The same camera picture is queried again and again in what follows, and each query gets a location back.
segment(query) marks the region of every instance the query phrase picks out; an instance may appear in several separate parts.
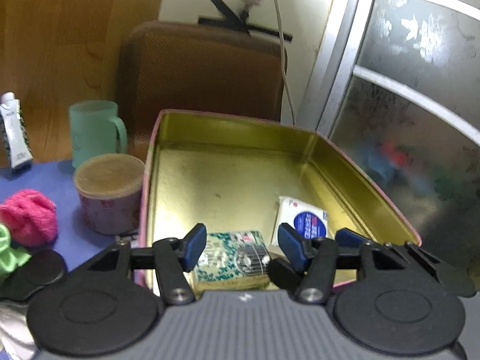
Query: metal door frame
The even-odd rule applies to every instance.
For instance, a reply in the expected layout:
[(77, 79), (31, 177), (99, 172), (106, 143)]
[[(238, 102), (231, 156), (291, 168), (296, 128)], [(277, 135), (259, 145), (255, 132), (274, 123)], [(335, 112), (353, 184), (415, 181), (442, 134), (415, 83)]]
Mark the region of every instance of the metal door frame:
[[(459, 0), (423, 1), (453, 9), (480, 21), (480, 9)], [(407, 85), (356, 65), (373, 3), (374, 0), (333, 0), (322, 49), (305, 92), (298, 124), (315, 129), (329, 138), (351, 77), (354, 75), (415, 103), (480, 146), (480, 131), (459, 115)]]

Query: white wall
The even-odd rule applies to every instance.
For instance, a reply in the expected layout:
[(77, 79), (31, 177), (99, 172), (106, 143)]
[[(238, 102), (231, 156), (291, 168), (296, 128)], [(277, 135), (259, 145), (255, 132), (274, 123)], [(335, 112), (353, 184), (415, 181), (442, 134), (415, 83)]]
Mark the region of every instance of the white wall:
[[(243, 7), (240, 0), (223, 0), (234, 12)], [(310, 79), (318, 53), (332, 0), (279, 0), (284, 32), (293, 34), (293, 42), (286, 43), (288, 54), (287, 79), (294, 103), (298, 109)], [(159, 20), (196, 23), (199, 16), (220, 17), (210, 0), (162, 0)], [(277, 29), (273, 0), (264, 0), (250, 10), (249, 24)], [(274, 37), (268, 39), (278, 42)], [(282, 122), (291, 123), (290, 109), (284, 93)]]

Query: green cloth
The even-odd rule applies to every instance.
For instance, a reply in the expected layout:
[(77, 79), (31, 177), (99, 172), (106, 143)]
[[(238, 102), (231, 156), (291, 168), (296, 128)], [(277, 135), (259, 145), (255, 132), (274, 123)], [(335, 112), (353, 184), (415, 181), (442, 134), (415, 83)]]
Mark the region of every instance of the green cloth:
[(5, 225), (0, 223), (0, 275), (11, 274), (19, 266), (24, 265), (30, 254), (23, 248), (12, 249), (10, 247), (10, 232)]

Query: white cable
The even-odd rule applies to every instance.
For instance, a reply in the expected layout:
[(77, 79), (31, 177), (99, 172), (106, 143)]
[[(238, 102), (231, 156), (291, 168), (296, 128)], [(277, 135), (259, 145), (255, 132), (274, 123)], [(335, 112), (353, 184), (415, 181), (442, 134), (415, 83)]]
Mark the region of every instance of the white cable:
[(292, 113), (292, 124), (296, 125), (295, 111), (293, 110), (292, 99), (290, 97), (290, 89), (287, 84), (287, 75), (285, 73), (285, 40), (283, 39), (282, 16), (280, 15), (280, 6), (278, 0), (273, 0), (275, 11), (277, 12), (278, 34), (280, 35), (280, 65), (282, 70), (283, 84), (285, 85), (286, 96), (289, 100), (290, 112)]

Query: green patterned package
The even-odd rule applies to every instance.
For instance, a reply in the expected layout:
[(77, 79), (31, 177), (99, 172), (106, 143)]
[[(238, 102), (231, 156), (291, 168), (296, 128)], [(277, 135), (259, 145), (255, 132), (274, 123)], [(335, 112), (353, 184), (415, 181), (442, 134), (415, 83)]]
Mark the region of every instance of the green patterned package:
[(258, 231), (210, 233), (193, 271), (193, 289), (250, 290), (269, 283), (266, 266), (270, 261)]

